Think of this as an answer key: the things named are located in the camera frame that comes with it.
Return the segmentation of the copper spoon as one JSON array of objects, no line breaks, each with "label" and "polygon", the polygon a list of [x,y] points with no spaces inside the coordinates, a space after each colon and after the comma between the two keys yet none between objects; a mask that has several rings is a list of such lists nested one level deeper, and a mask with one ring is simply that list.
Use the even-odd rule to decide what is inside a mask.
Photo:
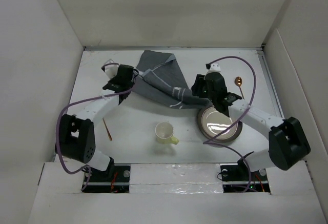
[{"label": "copper spoon", "polygon": [[241,93],[241,97],[244,99],[244,94],[241,88],[242,85],[242,78],[240,76],[237,76],[234,80],[235,85],[239,88],[239,91]]}]

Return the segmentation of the grey striped placemat cloth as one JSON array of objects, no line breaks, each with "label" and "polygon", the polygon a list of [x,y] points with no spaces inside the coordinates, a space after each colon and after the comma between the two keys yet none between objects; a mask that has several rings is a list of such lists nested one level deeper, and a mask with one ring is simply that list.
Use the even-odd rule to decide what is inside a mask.
[{"label": "grey striped placemat cloth", "polygon": [[207,98],[192,95],[172,53],[145,50],[136,67],[139,72],[133,92],[171,109],[202,109]]}]

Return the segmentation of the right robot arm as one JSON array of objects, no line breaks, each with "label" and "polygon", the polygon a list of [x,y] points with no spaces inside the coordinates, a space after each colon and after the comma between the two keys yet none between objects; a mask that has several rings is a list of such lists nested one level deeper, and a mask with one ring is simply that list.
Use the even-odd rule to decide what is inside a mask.
[{"label": "right robot arm", "polygon": [[271,167],[287,171],[311,151],[298,119],[283,119],[251,106],[241,96],[227,90],[219,72],[198,74],[192,94],[208,98],[219,113],[236,122],[241,121],[267,139],[268,148],[252,152],[238,161],[237,174],[241,179],[248,180],[256,171]]}]

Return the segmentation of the copper fork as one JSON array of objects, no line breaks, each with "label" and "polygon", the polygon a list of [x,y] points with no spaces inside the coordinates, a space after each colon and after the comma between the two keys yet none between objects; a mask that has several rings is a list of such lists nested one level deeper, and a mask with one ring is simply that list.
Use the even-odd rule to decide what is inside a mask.
[{"label": "copper fork", "polygon": [[112,141],[112,136],[111,136],[111,133],[110,133],[110,131],[109,131],[109,129],[108,129],[108,126],[107,126],[107,124],[106,124],[106,121],[105,121],[104,118],[103,118],[102,120],[103,120],[103,123],[104,123],[105,129],[106,129],[107,136],[108,136],[109,140]]}]

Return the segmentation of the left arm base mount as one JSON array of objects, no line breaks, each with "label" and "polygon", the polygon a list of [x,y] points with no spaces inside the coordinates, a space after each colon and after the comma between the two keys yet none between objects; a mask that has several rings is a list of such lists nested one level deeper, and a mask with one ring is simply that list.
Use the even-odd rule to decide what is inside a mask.
[{"label": "left arm base mount", "polygon": [[84,176],[82,192],[84,193],[129,193],[131,165],[112,164],[107,171],[92,169],[87,183],[87,174]]}]

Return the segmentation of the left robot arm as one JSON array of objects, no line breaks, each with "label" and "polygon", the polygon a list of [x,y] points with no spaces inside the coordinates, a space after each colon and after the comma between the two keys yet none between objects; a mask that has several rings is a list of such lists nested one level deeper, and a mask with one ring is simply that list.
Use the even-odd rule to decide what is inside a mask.
[{"label": "left robot arm", "polygon": [[138,71],[117,63],[107,63],[101,69],[109,77],[101,95],[76,101],[61,111],[56,124],[55,152],[66,172],[70,173],[63,157],[96,169],[101,180],[109,181],[114,176],[114,168],[110,165],[113,160],[96,148],[94,128],[129,96]]}]

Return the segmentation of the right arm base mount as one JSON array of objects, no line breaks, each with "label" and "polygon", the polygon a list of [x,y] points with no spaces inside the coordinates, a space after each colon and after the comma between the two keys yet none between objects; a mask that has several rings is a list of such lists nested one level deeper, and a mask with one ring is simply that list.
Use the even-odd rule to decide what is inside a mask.
[{"label": "right arm base mount", "polygon": [[224,193],[239,193],[247,188],[246,192],[270,193],[269,180],[265,169],[251,172],[251,181],[247,169],[242,169],[237,163],[220,164],[217,179],[222,181]]}]

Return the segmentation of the yellow green mug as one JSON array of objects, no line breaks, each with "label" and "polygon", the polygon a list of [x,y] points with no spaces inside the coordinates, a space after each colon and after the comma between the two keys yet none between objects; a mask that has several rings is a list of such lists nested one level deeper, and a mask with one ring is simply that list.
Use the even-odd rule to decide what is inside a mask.
[{"label": "yellow green mug", "polygon": [[174,136],[174,128],[169,122],[158,123],[155,127],[156,141],[160,144],[177,145],[179,139]]}]

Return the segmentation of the brown rimmed white plate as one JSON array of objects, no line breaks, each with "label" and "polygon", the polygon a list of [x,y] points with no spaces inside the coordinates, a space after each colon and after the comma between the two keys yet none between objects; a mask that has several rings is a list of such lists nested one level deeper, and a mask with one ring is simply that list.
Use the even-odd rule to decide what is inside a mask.
[{"label": "brown rimmed white plate", "polygon": [[[233,119],[218,112],[214,106],[201,109],[197,114],[197,124],[206,138],[212,138],[224,131],[234,122]],[[215,142],[232,142],[242,132],[243,123],[239,122],[233,128],[214,139]]]}]

